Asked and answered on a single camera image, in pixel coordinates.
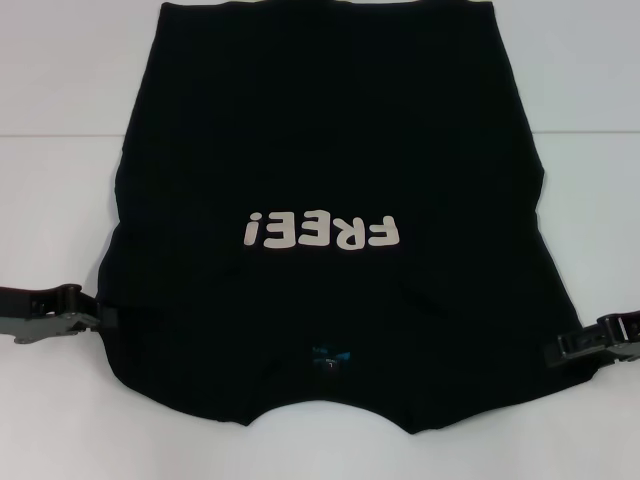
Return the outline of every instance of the black garment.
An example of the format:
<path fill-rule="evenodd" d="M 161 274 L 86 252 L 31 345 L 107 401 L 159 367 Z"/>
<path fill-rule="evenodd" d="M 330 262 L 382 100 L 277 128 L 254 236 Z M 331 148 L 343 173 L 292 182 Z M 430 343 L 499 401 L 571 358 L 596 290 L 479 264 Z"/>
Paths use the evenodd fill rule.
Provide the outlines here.
<path fill-rule="evenodd" d="M 584 382 L 542 357 L 580 326 L 542 177 L 491 4 L 164 4 L 100 270 L 109 362 L 193 415 L 323 399 L 412 433 Z"/>

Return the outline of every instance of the white table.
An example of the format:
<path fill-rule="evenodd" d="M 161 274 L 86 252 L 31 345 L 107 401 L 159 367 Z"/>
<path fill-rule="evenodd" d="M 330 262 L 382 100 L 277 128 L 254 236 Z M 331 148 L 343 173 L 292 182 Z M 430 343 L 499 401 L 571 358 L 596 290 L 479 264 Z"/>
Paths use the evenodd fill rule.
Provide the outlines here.
<path fill-rule="evenodd" d="M 159 4 L 0 3 L 0 285 L 95 293 Z M 578 313 L 640 309 L 640 6 L 495 5 L 547 171 L 541 230 Z M 128 390 L 96 334 L 0 337 L 2 479 L 636 479 L 639 413 L 637 362 L 415 436 L 324 402 L 244 428 Z"/>

